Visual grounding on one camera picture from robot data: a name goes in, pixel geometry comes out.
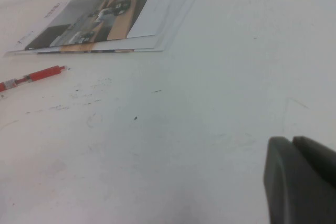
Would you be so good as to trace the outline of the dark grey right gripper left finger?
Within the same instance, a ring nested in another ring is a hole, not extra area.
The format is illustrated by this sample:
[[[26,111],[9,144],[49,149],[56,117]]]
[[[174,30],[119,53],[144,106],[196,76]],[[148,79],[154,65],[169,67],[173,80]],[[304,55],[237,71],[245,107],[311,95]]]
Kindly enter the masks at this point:
[[[264,188],[270,223],[335,223],[335,181],[325,181],[292,140],[269,139]]]

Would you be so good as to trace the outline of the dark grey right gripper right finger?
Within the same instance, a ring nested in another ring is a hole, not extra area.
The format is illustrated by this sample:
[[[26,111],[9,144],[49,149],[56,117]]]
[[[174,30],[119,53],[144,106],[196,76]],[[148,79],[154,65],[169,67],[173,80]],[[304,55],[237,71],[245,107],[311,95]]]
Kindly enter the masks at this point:
[[[335,151],[305,136],[295,136],[292,142],[325,181],[335,181]]]

